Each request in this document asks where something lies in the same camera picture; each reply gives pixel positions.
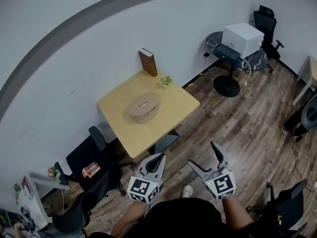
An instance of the hand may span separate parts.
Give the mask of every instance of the hand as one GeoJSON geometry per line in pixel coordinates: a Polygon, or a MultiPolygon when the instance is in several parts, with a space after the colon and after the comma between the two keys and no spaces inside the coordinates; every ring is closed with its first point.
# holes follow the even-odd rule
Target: hand
{"type": "Polygon", "coordinates": [[[24,226],[22,225],[21,222],[17,222],[13,225],[14,229],[19,229],[19,230],[24,230],[24,226]]]}

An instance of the pink object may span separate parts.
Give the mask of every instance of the pink object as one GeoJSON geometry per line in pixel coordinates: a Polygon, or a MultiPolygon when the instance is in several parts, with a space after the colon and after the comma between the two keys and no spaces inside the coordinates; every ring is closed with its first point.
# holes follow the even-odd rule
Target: pink object
{"type": "Polygon", "coordinates": [[[92,162],[87,167],[83,168],[83,176],[91,178],[95,173],[97,173],[100,170],[99,165],[97,162],[92,162]]]}

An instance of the book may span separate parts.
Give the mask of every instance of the book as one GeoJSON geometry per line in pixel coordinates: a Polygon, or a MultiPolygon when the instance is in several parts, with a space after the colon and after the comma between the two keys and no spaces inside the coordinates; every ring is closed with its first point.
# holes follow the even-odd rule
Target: book
{"type": "Polygon", "coordinates": [[[139,50],[139,56],[145,70],[149,75],[156,77],[158,75],[157,66],[155,64],[154,55],[146,49],[139,50]]]}
{"type": "Polygon", "coordinates": [[[29,180],[28,180],[27,177],[24,177],[24,178],[23,178],[23,180],[22,180],[22,187],[23,187],[24,190],[27,189],[27,190],[29,191],[30,195],[33,196],[33,190],[32,190],[32,188],[31,188],[31,185],[30,185],[29,180]]]}

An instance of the black office chair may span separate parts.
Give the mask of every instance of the black office chair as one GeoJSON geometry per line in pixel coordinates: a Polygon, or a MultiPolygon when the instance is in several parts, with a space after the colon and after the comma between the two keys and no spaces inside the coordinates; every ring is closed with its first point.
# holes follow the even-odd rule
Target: black office chair
{"type": "MultiPolygon", "coordinates": [[[[274,12],[264,6],[260,6],[259,11],[254,12],[254,21],[256,28],[264,33],[264,40],[262,42],[262,48],[267,54],[268,59],[280,59],[281,56],[277,49],[281,46],[282,48],[284,45],[279,41],[276,40],[277,46],[274,47],[272,45],[273,42],[273,35],[274,30],[276,26],[276,19],[274,18],[274,12]]],[[[273,68],[271,65],[268,64],[268,67],[270,68],[270,73],[273,72],[273,68]]]]}
{"type": "Polygon", "coordinates": [[[303,180],[293,186],[291,189],[283,190],[277,198],[274,197],[273,186],[268,183],[271,199],[264,209],[255,209],[247,207],[248,212],[258,212],[261,214],[259,221],[270,222],[270,225],[277,223],[277,231],[284,238],[295,238],[300,235],[307,226],[302,225],[298,230],[289,230],[303,216],[304,213],[304,196],[303,190],[307,186],[307,180],[303,180]]]}
{"type": "Polygon", "coordinates": [[[136,166],[134,162],[120,165],[117,155],[107,149],[107,143],[100,131],[93,126],[89,132],[90,136],[66,157],[72,170],[71,176],[65,175],[59,163],[55,163],[55,168],[61,173],[59,179],[63,185],[67,185],[71,180],[79,183],[84,190],[64,215],[53,217],[56,229],[63,233],[75,233],[87,226],[90,211],[106,196],[109,190],[118,189],[121,196],[125,196],[126,192],[121,188],[121,168],[136,166]],[[97,162],[100,170],[91,178],[85,178],[82,170],[92,162],[97,162]]]}

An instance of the white box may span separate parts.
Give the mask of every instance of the white box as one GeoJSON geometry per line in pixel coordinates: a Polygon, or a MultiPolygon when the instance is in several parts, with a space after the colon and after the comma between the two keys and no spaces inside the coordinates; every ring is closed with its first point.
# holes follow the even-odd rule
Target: white box
{"type": "Polygon", "coordinates": [[[221,43],[245,58],[258,51],[262,45],[264,33],[247,23],[225,26],[221,43]]]}

